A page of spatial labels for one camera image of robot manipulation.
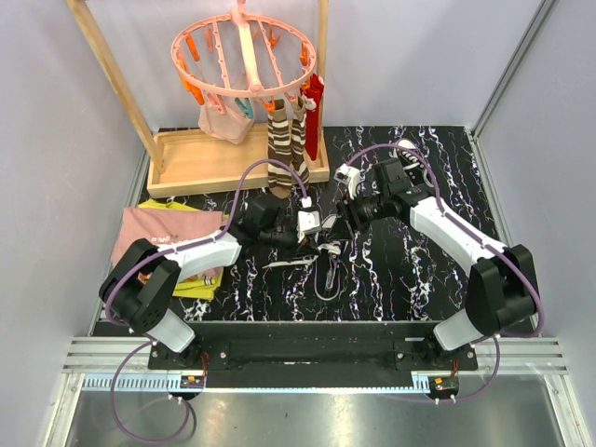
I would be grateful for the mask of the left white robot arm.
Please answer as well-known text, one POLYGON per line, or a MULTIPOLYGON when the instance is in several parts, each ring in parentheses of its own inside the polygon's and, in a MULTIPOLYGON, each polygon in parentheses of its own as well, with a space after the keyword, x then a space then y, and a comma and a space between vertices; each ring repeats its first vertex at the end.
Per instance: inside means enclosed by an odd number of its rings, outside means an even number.
POLYGON ((134 240, 100 286, 106 316, 166 346, 180 368, 194 367, 201 356, 196 333, 169 308, 176 286, 235 264, 250 245, 298 245, 305 239, 311 205, 311 197, 302 197, 296 216, 286 218, 276 197, 259 196, 244 210, 232 210, 204 236, 161 246, 146 237, 134 240))

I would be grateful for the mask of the white shoelace sneaker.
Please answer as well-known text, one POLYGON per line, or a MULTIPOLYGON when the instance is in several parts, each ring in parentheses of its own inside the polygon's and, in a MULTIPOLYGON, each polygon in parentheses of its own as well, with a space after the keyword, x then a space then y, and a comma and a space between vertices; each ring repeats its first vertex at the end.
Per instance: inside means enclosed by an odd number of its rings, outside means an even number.
POLYGON ((342 252, 341 250, 341 243, 338 241, 334 241, 331 243, 322 243, 316 247, 311 247, 313 251, 312 254, 307 254, 303 256, 299 256, 296 259, 292 259, 289 261, 275 261, 269 264, 266 264, 264 268, 276 268, 276 267, 286 267, 286 266, 296 266, 296 265, 311 265, 314 263, 318 257, 324 252, 328 252, 329 254, 339 256, 342 252))

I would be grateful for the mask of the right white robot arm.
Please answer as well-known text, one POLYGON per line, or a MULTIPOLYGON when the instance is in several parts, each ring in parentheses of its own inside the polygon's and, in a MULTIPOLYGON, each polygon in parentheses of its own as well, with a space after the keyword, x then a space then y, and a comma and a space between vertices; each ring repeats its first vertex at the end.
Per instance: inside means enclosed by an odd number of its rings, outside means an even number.
POLYGON ((378 191, 358 196, 358 169, 347 164, 335 180, 347 187, 337 209, 350 232, 371 222, 394 217, 437 244, 467 272, 467 297, 462 310, 439 323, 423 345, 428 366, 443 369, 456 349, 497 335, 540 310, 531 253, 522 245, 508 247, 488 237, 446 205, 426 184, 414 185, 397 159, 373 168, 378 191))

